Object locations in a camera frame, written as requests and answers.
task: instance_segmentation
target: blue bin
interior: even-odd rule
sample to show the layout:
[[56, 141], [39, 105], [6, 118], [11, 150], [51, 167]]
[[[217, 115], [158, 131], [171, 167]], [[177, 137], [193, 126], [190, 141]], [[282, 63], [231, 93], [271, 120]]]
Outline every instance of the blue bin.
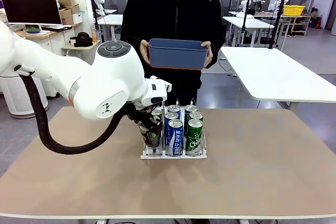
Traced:
[[152, 67], [201, 70], [208, 49], [201, 41], [176, 39], [151, 39], [149, 57]]

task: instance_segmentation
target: person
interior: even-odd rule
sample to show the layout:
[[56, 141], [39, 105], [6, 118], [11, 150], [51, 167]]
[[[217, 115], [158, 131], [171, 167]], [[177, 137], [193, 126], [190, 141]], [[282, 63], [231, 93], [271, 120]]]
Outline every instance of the person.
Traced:
[[197, 101], [201, 71], [152, 68], [149, 40], [152, 38], [197, 40], [209, 49], [205, 68], [217, 61], [224, 43], [219, 0], [128, 0], [122, 23], [121, 40], [137, 51], [145, 77], [156, 76], [172, 84], [165, 105], [188, 105]]

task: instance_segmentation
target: wire rack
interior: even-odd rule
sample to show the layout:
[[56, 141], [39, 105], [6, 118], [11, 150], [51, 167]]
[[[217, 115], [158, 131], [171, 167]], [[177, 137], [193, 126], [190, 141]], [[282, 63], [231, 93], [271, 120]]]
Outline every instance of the wire rack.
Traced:
[[[164, 125], [164, 114], [167, 112], [167, 108], [165, 106], [161, 107], [162, 110], [162, 121], [163, 121], [163, 129], [165, 127]], [[184, 107], [181, 107], [181, 121], [184, 122]], [[182, 149], [182, 155], [180, 156], [169, 156], [167, 155], [167, 150], [165, 146], [165, 141], [164, 141], [164, 130], [161, 132], [161, 137], [160, 137], [160, 144], [156, 148], [150, 148], [147, 145], [143, 145], [143, 150], [142, 150], [142, 155], [141, 159], [202, 159], [202, 158], [207, 158], [207, 153], [206, 153], [206, 138], [204, 131], [202, 130], [201, 134], [201, 149], [199, 150], [198, 153], [196, 153], [193, 156], [188, 156], [185, 151], [186, 147], [186, 137], [183, 138], [184, 144], [183, 144], [183, 149]]]

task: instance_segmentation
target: cardboard box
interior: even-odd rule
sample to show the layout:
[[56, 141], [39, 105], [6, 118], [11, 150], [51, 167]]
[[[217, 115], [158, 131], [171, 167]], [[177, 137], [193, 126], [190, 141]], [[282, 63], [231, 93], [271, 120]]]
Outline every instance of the cardboard box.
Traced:
[[83, 22], [83, 13], [75, 13], [72, 15], [72, 18], [74, 19], [73, 23], [78, 24]]
[[61, 9], [59, 10], [59, 15], [61, 16], [61, 19], [72, 17], [71, 9]]
[[59, 4], [62, 6], [74, 6], [75, 0], [58, 0]]
[[68, 9], [71, 9], [72, 14], [80, 12], [78, 4], [75, 4], [74, 6], [65, 6], [65, 7], [68, 8]]
[[73, 25], [74, 21], [73, 21], [72, 16], [71, 17], [67, 17], [67, 18], [63, 18], [62, 19], [62, 24], [63, 25]]

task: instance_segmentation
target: black jacket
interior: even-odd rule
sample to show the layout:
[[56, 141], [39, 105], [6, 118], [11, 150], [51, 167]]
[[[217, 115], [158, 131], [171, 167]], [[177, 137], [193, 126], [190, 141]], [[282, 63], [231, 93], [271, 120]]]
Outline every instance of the black jacket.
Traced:
[[152, 68], [142, 59], [140, 42], [152, 38], [210, 41], [214, 56], [209, 68], [224, 43], [219, 0], [128, 0], [123, 15], [121, 40], [136, 49], [146, 78], [155, 75], [173, 89], [199, 89], [201, 71]]

